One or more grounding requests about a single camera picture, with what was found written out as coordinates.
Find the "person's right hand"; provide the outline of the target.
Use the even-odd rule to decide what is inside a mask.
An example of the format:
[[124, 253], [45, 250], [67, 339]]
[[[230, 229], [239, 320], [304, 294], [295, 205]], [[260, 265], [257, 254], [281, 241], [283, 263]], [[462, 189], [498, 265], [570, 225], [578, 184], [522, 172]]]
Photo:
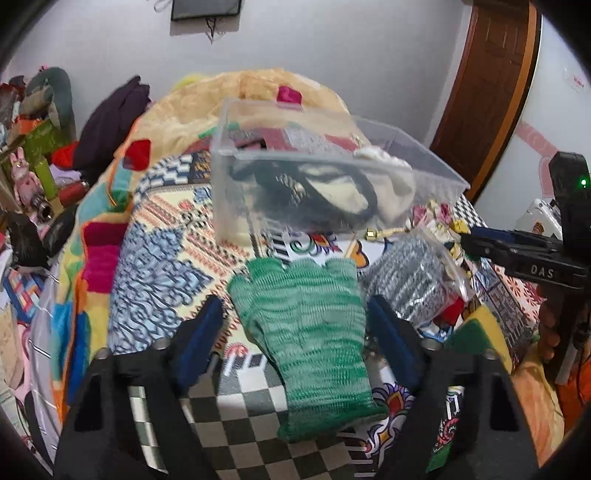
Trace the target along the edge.
[[560, 343], [560, 335], [556, 332], [556, 326], [562, 311], [564, 295], [551, 286], [539, 284], [537, 294], [542, 299], [539, 309], [539, 334], [538, 352], [544, 362], [549, 362], [554, 357], [554, 350]]

